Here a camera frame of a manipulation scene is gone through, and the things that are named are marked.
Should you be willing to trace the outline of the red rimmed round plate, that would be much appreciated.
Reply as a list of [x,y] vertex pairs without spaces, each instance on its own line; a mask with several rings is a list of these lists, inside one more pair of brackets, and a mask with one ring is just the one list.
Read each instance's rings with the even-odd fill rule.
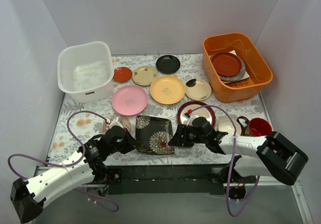
[[[200,106],[205,106],[206,104],[200,101],[189,101],[184,103],[179,107],[177,113],[177,122],[178,124],[187,124],[188,118],[185,116],[185,113],[190,109],[195,109]],[[210,107],[203,107],[193,112],[193,115],[196,117],[205,117],[211,126],[214,127],[216,123],[216,116],[214,111]]]

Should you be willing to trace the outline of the black square floral plate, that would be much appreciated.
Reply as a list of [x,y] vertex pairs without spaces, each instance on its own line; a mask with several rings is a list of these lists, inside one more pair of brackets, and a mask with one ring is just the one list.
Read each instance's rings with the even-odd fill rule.
[[137,151],[150,155],[172,155],[174,147],[168,145],[173,137],[169,119],[138,115],[135,121]]

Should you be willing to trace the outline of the large yellow round plate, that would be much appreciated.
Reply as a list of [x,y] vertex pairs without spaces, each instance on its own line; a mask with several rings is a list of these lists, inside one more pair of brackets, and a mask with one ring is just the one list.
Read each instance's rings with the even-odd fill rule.
[[161,76],[150,85],[150,94],[158,103],[170,105],[179,102],[186,93],[185,84],[175,76]]

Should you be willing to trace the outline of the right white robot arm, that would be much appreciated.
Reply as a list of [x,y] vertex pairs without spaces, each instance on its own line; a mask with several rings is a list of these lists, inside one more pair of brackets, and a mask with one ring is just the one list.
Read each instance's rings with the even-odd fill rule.
[[190,125],[179,124],[168,145],[192,147],[205,144],[213,153],[234,157],[219,171],[222,181],[241,181],[248,176],[270,176],[286,185],[294,185],[308,162],[308,156],[279,132],[268,136],[234,136],[216,131],[204,117]]

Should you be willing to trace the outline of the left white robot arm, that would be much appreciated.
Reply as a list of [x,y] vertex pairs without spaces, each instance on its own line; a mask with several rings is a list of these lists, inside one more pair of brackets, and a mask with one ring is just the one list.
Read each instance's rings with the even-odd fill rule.
[[116,152],[126,154],[137,146],[127,129],[113,126],[104,135],[89,139],[57,167],[27,180],[17,179],[10,200],[20,222],[34,220],[52,201],[83,184],[109,184],[113,175],[104,161]]

